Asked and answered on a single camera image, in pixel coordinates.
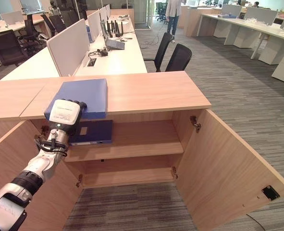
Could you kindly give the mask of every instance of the gray carpet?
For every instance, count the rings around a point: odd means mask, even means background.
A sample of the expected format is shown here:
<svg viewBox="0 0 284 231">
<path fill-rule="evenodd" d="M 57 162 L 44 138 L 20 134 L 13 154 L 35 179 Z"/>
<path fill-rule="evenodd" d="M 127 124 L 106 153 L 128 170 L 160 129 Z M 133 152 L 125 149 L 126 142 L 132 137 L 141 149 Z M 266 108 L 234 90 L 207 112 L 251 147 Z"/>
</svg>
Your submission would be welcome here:
<svg viewBox="0 0 284 231">
<path fill-rule="evenodd" d="M 155 22 L 153 30 L 136 32 L 144 57 L 155 56 L 159 43 L 154 43 L 161 40 L 165 30 L 166 26 Z M 223 41 L 213 37 L 187 38 L 181 29 L 176 32 L 176 42 L 193 52 L 186 72 L 210 100 L 213 111 L 284 177 L 284 82 L 271 77 L 275 65 L 250 60 L 251 49 L 224 46 Z M 175 45 L 169 45 L 162 70 Z M 147 62 L 147 70 L 155 71 L 153 62 Z M 284 198 L 251 216 L 267 231 L 284 231 Z M 196 227 L 175 185 L 160 183 L 84 190 L 64 230 L 193 231 Z M 215 230 L 262 228 L 242 216 Z"/>
</svg>

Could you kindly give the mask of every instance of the chair backrest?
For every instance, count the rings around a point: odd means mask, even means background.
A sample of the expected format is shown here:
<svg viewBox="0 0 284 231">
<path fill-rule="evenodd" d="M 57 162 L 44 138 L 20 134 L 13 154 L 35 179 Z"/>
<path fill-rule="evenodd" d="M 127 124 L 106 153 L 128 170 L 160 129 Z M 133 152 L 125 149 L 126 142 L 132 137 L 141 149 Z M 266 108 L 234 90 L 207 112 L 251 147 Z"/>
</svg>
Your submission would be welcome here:
<svg viewBox="0 0 284 231">
<path fill-rule="evenodd" d="M 55 29 L 58 33 L 63 31 L 64 29 L 66 29 L 66 26 L 62 22 L 59 15 L 52 15 L 52 16 L 49 17 L 49 19 L 51 20 L 52 24 L 54 25 L 54 27 L 55 27 Z"/>
<path fill-rule="evenodd" d="M 69 11 L 68 16 L 70 18 L 71 25 L 79 21 L 79 17 L 75 11 Z"/>
<path fill-rule="evenodd" d="M 25 56 L 13 30 L 0 32 L 0 57 L 2 64 L 15 60 L 18 56 Z"/>
<path fill-rule="evenodd" d="M 165 55 L 166 49 L 169 43 L 172 41 L 173 36 L 170 33 L 165 32 L 161 40 L 160 46 L 158 48 L 156 57 L 155 57 L 155 66 L 159 70 L 162 64 L 163 57 Z"/>
<path fill-rule="evenodd" d="M 40 15 L 46 22 L 47 26 L 49 27 L 50 31 L 51 31 L 51 35 L 52 37 L 55 35 L 55 28 L 52 25 L 52 23 L 50 22 L 50 20 L 48 19 L 48 17 L 45 14 L 41 14 Z"/>
<path fill-rule="evenodd" d="M 188 47 L 177 44 L 165 71 L 184 71 L 192 57 Z"/>
</svg>

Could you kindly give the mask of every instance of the laptop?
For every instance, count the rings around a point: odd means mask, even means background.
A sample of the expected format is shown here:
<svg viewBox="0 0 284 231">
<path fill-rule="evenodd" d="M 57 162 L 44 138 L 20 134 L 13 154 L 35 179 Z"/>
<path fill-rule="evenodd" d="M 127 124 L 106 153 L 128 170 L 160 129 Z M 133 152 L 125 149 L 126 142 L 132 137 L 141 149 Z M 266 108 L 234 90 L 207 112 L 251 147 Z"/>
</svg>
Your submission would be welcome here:
<svg viewBox="0 0 284 231">
<path fill-rule="evenodd" d="M 103 20 L 100 22 L 100 25 L 101 25 L 101 30 L 102 30 L 102 34 L 104 37 L 105 45 L 112 49 L 124 50 L 124 42 L 109 39 L 108 32 L 107 32 L 107 29 L 105 27 L 105 23 Z"/>
</svg>

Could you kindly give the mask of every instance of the blue box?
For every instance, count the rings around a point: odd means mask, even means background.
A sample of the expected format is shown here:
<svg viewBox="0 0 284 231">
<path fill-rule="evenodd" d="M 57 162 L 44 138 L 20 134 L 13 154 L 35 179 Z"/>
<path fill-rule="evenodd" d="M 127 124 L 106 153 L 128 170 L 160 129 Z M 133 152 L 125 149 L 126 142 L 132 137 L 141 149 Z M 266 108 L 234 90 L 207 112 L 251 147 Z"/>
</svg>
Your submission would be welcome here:
<svg viewBox="0 0 284 231">
<path fill-rule="evenodd" d="M 56 100 L 85 102 L 87 108 L 82 112 L 82 119 L 104 119 L 108 106 L 108 85 L 105 78 L 64 82 L 45 111 L 47 120 Z"/>
<path fill-rule="evenodd" d="M 69 145 L 112 143 L 112 120 L 83 121 L 69 138 Z"/>
<path fill-rule="evenodd" d="M 219 14 L 218 18 L 237 18 L 236 15 L 229 15 L 229 14 Z"/>
</svg>

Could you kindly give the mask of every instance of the person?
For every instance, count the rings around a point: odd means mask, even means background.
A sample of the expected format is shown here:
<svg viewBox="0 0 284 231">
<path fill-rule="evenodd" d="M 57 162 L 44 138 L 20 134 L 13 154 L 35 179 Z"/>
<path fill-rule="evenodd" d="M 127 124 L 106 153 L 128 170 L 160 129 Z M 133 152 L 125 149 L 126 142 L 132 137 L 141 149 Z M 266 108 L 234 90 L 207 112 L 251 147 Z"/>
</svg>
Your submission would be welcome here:
<svg viewBox="0 0 284 231">
<path fill-rule="evenodd" d="M 167 25 L 167 33 L 171 33 L 172 30 L 172 43 L 175 42 L 175 33 L 176 33 L 176 27 L 178 23 L 178 18 L 181 15 L 181 3 L 186 4 L 186 0 L 169 0 L 166 7 L 166 20 L 168 21 Z"/>
<path fill-rule="evenodd" d="M 256 2 L 254 2 L 253 7 L 258 8 L 259 7 L 258 5 L 259 5 L 259 1 L 256 1 Z"/>
</svg>

